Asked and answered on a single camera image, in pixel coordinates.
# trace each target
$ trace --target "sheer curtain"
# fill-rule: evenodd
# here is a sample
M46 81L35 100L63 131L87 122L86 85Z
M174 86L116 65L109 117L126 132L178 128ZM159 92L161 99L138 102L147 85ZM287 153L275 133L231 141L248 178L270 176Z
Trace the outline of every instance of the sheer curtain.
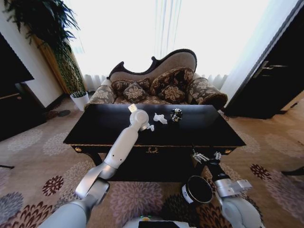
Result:
M174 49L193 50L198 59L196 72L221 88L253 35L268 2L183 1Z
M121 61L126 69L142 72L154 55L153 0L65 0L75 12L80 30L71 46L89 90L94 90Z
M126 69L142 72L152 56L160 59L179 48L193 50L196 72L221 87L268 2L65 0L81 28L73 31L77 39L71 46L91 90L121 61Z

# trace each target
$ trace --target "patterned cushion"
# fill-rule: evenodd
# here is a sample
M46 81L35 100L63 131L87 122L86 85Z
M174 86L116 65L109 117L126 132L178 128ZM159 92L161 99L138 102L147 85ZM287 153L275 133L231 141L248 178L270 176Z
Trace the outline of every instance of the patterned cushion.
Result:
M168 85L162 90L161 94L163 95L164 100L172 104L179 104L185 99L185 93L176 85Z
M168 85L176 85L186 92L189 82L193 78L193 70L187 67L178 67L158 76L151 84L150 94L158 95Z
M125 97L119 96L115 100L114 104L131 104L131 102L129 102ZM138 104L171 105L171 103L169 103L167 101L163 101L163 100L159 99L157 96L150 96L150 95L147 95L146 98L139 101Z
M118 96L123 96L124 90L135 81L127 80L127 79L117 79L112 82L112 89ZM148 91L150 88L150 80L148 77L136 81L145 91Z
M224 107L228 100L226 94L221 93L203 77L193 80L187 90L199 105L213 105L217 110Z
M101 85L90 98L91 104L113 104L115 95L108 85Z
M124 97L133 104L143 100L147 93L136 82L129 85L123 92Z

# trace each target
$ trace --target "black coffee table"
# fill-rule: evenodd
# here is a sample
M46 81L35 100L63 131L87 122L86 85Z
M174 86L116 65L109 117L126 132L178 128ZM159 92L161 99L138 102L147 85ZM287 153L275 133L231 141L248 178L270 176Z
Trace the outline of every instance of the black coffee table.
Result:
M128 104L92 104L84 112L64 143L76 152L89 155L96 165L99 153L109 152L120 132L130 125ZM138 140L112 181L184 182L194 173L192 147L208 156L218 151L231 153L245 143L211 105L137 104L149 115L155 130L139 132ZM170 119L180 108L178 123L154 122L154 113Z

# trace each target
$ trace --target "floor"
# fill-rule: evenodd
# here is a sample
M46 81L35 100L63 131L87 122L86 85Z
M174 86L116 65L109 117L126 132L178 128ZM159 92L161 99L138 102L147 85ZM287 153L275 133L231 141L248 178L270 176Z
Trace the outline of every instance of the floor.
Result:
M81 114L65 99L45 124L0 142L0 164L15 166L0 168L0 227L35 228L75 199L73 191L93 163L62 141ZM225 156L221 165L232 179L248 179L253 185L242 197L258 209L267 228L303 227L304 178L286 177L280 171L304 165L304 101L269 120L225 119L247 144ZM204 176L210 180L207 171ZM216 199L188 207L180 187L180 183L111 182L88 227L119 228L141 214L158 214L197 227L230 227Z

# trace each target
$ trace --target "black pot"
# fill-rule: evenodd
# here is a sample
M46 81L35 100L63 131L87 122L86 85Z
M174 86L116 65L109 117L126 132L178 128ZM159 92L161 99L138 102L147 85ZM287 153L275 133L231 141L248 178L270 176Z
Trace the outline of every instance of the black pot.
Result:
M212 200L212 188L209 183L200 176L191 176L188 182L181 188L184 199L191 205L209 203Z

